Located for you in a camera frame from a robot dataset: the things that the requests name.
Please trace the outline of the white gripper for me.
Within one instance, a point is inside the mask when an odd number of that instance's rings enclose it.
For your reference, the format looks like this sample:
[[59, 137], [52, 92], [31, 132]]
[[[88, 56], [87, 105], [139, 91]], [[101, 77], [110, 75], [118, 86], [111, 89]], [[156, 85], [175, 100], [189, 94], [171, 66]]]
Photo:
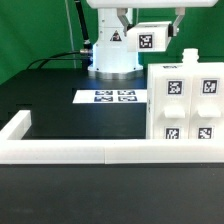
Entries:
[[118, 8], [117, 17], [123, 25], [124, 35], [131, 26], [127, 8], [176, 8], [175, 21], [168, 26], [168, 35], [176, 36], [179, 24], [185, 16], [186, 7], [212, 7], [219, 0], [86, 0], [92, 8]]

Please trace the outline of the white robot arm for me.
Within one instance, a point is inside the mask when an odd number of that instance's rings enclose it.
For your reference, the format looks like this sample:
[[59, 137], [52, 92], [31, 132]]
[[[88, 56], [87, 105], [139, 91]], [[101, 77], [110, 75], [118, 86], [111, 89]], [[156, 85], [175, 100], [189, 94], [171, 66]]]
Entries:
[[[219, 0], [86, 0], [98, 10], [98, 40], [93, 45], [89, 75], [103, 79], [127, 79], [140, 74], [139, 52], [165, 52], [189, 7], [213, 7]], [[133, 25], [134, 9], [174, 8], [174, 22], [142, 22]]]

